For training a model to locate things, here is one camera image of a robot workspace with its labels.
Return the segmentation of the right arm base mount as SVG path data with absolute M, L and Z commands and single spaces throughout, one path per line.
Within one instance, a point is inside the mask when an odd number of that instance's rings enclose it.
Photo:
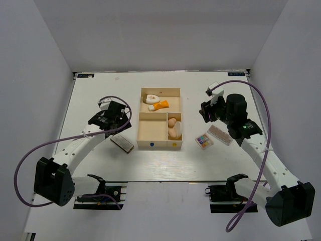
M 204 193 L 209 197 L 211 213 L 238 213 L 250 204 L 245 212 L 258 212 L 257 205 L 248 201 L 255 182 L 251 179 L 250 186 L 245 186 L 245 190 L 237 189 L 236 184 L 242 184 L 241 181 L 247 181 L 248 176 L 237 174 L 231 176 L 226 182 L 220 184 L 209 184 Z

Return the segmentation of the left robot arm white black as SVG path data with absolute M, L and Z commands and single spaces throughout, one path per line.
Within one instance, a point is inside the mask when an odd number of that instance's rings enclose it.
M 73 197 L 101 200 L 107 197 L 106 181 L 94 174 L 73 177 L 85 157 L 109 136 L 131 127 L 132 112 L 120 100 L 99 101 L 100 111 L 86 124 L 81 135 L 50 158 L 42 157 L 36 165 L 34 192 L 58 206 L 66 205 Z

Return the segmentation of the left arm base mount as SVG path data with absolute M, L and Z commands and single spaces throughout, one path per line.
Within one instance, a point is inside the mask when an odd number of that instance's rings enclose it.
M 127 183 L 108 182 L 103 178 L 88 174 L 74 177 L 75 210 L 121 210 L 123 208 Z

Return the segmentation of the beige makeup sponge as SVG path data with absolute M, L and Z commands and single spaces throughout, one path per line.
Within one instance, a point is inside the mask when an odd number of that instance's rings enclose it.
M 173 128 L 176 122 L 177 122 L 177 120 L 176 120 L 175 118 L 170 118 L 170 119 L 168 120 L 168 126 L 169 126 L 169 128 Z
M 168 135 L 173 139 L 177 138 L 177 132 L 174 129 L 169 129 L 168 130 Z

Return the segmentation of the nude eyeshadow palette clear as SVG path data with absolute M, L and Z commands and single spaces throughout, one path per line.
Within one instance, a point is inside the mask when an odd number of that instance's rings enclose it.
M 229 146 L 233 141 L 232 137 L 228 133 L 222 131 L 220 128 L 214 125 L 211 125 L 209 127 L 209 129 L 207 130 L 207 133 L 215 137 L 220 142 L 224 143 L 226 146 Z

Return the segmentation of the round white powder puff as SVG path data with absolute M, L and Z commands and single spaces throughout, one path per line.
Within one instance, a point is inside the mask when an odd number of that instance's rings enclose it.
M 175 131 L 175 139 L 178 139 L 181 137 L 182 135 L 182 123 L 179 122 L 179 121 L 176 121 L 174 127 L 173 127 L 173 130 Z

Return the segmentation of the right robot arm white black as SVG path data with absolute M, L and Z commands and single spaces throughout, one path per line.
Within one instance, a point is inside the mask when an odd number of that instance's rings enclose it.
M 262 207 L 276 226 L 283 226 L 311 215 L 315 189 L 311 183 L 302 183 L 281 162 L 273 150 L 266 147 L 267 139 L 261 128 L 248 118 L 247 102 L 240 94 L 219 96 L 201 104 L 199 111 L 206 123 L 219 120 L 226 124 L 232 139 L 259 167 L 259 173 L 268 182 L 264 187 L 246 174 L 227 179 L 225 189 L 212 192 L 212 200 L 240 200 Z

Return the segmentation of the orange sunscreen tube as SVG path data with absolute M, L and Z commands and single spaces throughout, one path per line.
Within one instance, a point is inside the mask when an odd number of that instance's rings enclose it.
M 156 110 L 168 108 L 168 107 L 169 107 L 169 103 L 166 100 L 164 100 L 164 101 L 160 101 L 158 103 L 149 105 L 148 110 L 149 111 L 156 111 Z

